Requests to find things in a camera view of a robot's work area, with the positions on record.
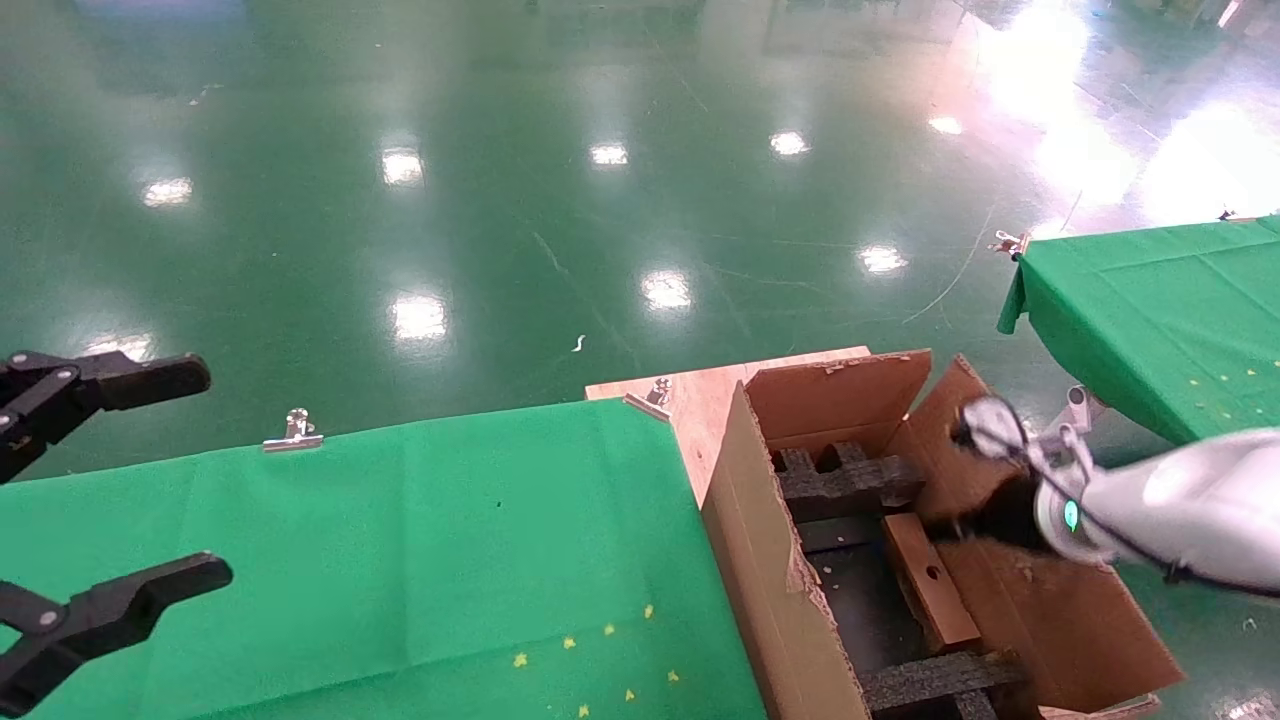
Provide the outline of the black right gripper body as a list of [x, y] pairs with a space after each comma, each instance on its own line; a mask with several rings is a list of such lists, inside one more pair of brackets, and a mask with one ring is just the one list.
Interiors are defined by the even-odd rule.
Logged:
[[1011, 477], [975, 509], [951, 521], [959, 538], [987, 538], [1025, 551], [1051, 551], [1036, 519], [1038, 480]]

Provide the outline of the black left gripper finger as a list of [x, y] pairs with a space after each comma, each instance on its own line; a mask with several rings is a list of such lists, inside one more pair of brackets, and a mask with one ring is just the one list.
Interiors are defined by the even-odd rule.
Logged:
[[1, 712], [26, 716], [86, 664], [146, 642], [173, 605], [228, 587], [216, 555], [189, 555], [118, 577], [59, 603], [1, 583], [1, 621], [17, 641], [1, 656]]
[[195, 354], [142, 363], [123, 352], [13, 354], [1, 366], [1, 483], [18, 478], [96, 413], [201, 395], [211, 383], [209, 365]]

